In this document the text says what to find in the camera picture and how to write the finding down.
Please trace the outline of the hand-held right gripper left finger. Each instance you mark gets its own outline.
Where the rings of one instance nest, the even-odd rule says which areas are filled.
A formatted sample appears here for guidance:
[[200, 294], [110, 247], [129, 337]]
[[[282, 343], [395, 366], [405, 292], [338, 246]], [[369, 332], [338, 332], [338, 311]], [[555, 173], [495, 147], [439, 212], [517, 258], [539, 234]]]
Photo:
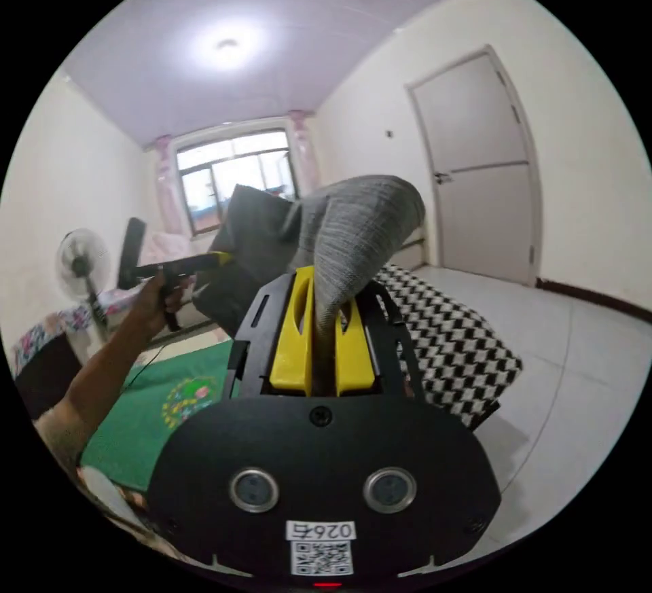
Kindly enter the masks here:
[[311, 396], [314, 268], [295, 271], [270, 370], [270, 386], [281, 393]]

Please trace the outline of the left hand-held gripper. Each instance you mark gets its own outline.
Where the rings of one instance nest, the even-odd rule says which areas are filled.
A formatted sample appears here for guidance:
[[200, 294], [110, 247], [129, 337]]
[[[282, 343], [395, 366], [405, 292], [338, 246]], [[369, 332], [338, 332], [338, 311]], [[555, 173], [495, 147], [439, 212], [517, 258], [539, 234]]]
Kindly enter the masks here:
[[187, 277], [193, 277], [199, 272], [216, 270], [218, 266], [224, 266], [232, 261], [233, 255], [223, 251], [209, 251], [200, 255], [186, 257], [175, 261], [162, 262], [144, 266], [136, 266], [131, 269], [131, 288], [141, 282], [163, 274], [164, 283], [159, 294], [163, 305], [166, 326], [170, 332], [178, 332], [181, 326], [175, 313], [166, 309], [165, 300], [171, 295], [180, 281]]

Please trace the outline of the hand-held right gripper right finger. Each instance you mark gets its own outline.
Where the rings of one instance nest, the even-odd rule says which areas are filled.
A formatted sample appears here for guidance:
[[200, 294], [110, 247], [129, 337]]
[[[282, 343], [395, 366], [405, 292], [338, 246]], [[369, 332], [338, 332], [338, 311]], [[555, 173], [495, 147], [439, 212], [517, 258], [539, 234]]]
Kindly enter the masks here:
[[351, 300], [340, 309], [335, 325], [336, 394], [366, 393], [375, 380], [363, 319], [357, 302]]

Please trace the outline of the person's left hand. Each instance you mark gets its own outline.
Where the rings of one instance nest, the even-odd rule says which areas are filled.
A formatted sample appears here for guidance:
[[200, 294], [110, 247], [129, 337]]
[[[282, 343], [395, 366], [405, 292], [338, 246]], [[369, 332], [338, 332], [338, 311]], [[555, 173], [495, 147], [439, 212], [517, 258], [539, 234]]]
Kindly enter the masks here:
[[162, 270], [145, 282], [129, 313], [133, 333], [145, 344], [163, 330], [166, 316], [180, 309], [188, 285], [187, 278], [170, 285]]

